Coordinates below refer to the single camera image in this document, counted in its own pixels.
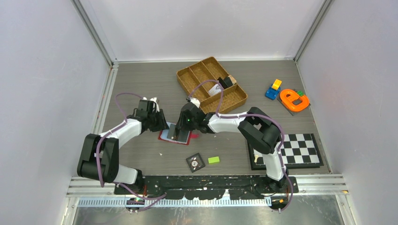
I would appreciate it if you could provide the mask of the black VIP card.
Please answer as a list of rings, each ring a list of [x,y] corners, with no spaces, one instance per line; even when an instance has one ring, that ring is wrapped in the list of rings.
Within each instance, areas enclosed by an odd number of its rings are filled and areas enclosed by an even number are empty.
[[[217,81],[220,83],[220,85],[221,85],[224,89],[227,89],[227,88],[233,86],[233,84],[231,83],[231,81],[230,81],[230,79],[228,78],[228,76],[225,77],[225,78],[223,78],[223,79],[222,79],[221,77],[219,77],[219,78],[217,79]]]
[[[177,141],[180,135],[180,129],[176,126],[176,124],[171,123],[169,126],[167,139],[172,141]]]

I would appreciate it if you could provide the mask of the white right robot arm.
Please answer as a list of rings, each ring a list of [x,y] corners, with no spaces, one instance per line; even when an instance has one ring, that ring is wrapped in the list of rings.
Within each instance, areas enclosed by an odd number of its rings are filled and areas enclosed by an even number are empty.
[[[176,141],[183,131],[193,130],[204,134],[242,134],[246,142],[262,155],[269,189],[281,192],[286,187],[287,172],[279,152],[284,135],[280,126],[258,107],[237,114],[204,113],[190,101],[182,107],[174,131],[170,132],[171,138]]]

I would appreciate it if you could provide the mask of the red leather card holder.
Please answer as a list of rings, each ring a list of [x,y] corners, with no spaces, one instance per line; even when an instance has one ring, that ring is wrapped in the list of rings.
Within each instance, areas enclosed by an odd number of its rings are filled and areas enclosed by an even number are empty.
[[[169,129],[160,131],[158,140],[182,145],[189,145],[191,139],[199,137],[199,134],[194,134],[192,131],[176,131],[175,123],[167,122],[167,125]]]

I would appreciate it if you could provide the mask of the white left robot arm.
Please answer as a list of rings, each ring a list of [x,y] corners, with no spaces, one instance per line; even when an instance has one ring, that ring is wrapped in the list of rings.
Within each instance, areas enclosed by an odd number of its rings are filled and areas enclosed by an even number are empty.
[[[124,184],[131,193],[139,194],[145,185],[142,171],[121,165],[119,150],[147,130],[158,132],[168,128],[158,99],[141,99],[133,114],[121,124],[107,132],[85,137],[77,165],[78,176],[97,180],[101,184]]]

